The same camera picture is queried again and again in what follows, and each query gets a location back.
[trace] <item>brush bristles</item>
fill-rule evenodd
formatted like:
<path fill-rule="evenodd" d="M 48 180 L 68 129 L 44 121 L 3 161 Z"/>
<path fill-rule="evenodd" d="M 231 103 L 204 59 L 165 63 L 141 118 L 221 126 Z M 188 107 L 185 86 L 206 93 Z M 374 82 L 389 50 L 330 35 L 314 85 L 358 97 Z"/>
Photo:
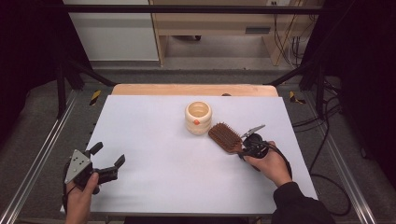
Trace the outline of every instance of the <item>brush bristles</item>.
<path fill-rule="evenodd" d="M 225 151 L 238 152 L 242 150 L 242 139 L 225 123 L 218 123 L 209 130 L 209 136 Z"/>

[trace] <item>white tabletop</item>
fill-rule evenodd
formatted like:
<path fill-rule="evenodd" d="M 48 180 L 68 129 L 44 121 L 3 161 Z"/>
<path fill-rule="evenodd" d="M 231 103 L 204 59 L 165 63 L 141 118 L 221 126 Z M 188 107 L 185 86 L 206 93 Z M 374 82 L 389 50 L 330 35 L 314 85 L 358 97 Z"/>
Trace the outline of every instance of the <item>white tabletop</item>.
<path fill-rule="evenodd" d="M 141 216 L 256 216 L 276 209 L 276 186 L 237 155 L 229 155 L 206 134 L 185 128 L 184 109 L 205 101 L 213 124 L 225 122 L 238 133 L 257 131 L 288 158 L 305 196 L 317 198 L 283 99 L 243 96 L 110 95 L 87 148 L 94 168 L 112 166 L 125 154 L 119 179 L 105 183 L 92 198 L 92 212 Z"/>

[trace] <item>white jar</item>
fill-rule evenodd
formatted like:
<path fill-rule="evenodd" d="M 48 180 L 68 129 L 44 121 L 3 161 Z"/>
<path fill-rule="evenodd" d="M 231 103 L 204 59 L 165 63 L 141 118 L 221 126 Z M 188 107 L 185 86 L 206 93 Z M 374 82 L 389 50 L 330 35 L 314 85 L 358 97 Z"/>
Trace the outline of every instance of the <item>white jar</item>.
<path fill-rule="evenodd" d="M 209 131 L 212 123 L 212 108 L 210 105 L 197 101 L 186 106 L 186 127 L 191 133 L 203 134 Z"/>

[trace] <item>cabinet door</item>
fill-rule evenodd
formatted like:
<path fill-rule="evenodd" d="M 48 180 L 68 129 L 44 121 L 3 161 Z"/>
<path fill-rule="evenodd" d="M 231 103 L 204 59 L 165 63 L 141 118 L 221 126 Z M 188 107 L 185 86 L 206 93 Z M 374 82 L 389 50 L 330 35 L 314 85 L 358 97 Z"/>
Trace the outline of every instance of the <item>cabinet door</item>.
<path fill-rule="evenodd" d="M 64 0 L 65 4 L 147 5 L 145 0 Z M 150 14 L 70 13 L 90 61 L 158 61 Z"/>

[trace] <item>aluminum rail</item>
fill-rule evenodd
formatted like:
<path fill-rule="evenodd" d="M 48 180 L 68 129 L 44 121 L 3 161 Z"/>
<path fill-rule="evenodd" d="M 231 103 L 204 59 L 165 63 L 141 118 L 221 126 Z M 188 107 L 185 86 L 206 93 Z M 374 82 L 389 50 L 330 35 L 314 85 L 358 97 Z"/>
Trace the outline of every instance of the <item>aluminum rail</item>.
<path fill-rule="evenodd" d="M 335 7 L 246 7 L 246 6 L 180 6 L 180 5 L 41 5 L 41 9 L 84 13 L 214 13 L 214 14 L 295 14 L 320 15 L 337 13 Z"/>
<path fill-rule="evenodd" d="M 315 107 L 314 107 L 314 96 L 313 93 L 304 92 L 305 99 L 314 115 L 317 115 Z M 326 133 L 326 124 L 319 125 L 320 131 L 324 136 Z M 359 219 L 361 220 L 362 224 L 375 224 L 376 220 L 375 217 L 370 209 L 370 206 L 364 199 L 363 193 L 359 188 L 358 183 L 353 177 L 352 172 L 350 171 L 347 163 L 342 156 L 340 150 L 338 149 L 337 145 L 335 144 L 334 139 L 332 138 L 332 134 L 329 133 L 327 136 L 327 145 L 329 147 L 329 154 L 332 158 L 334 166 L 340 176 L 341 181 L 344 184 L 344 188 L 349 196 L 350 201 L 355 208 L 356 214 L 358 215 Z"/>
<path fill-rule="evenodd" d="M 57 119 L 52 126 L 52 129 L 49 132 L 49 135 L 47 136 L 47 139 L 41 147 L 40 151 L 38 152 L 38 155 L 36 156 L 32 166 L 30 167 L 30 170 L 26 174 L 13 199 L 8 204 L 6 210 L 4 211 L 2 216 L 0 216 L 1 224 L 12 224 L 16 221 L 18 214 L 20 213 L 36 180 L 38 179 L 38 176 L 40 175 L 40 172 L 43 169 L 46 160 L 50 155 L 53 146 L 56 143 L 56 140 L 61 134 L 61 131 L 67 119 L 69 118 L 69 115 L 73 110 L 74 105 L 76 104 L 78 96 L 79 91 L 72 91 L 70 93 L 64 115 L 61 118 Z"/>

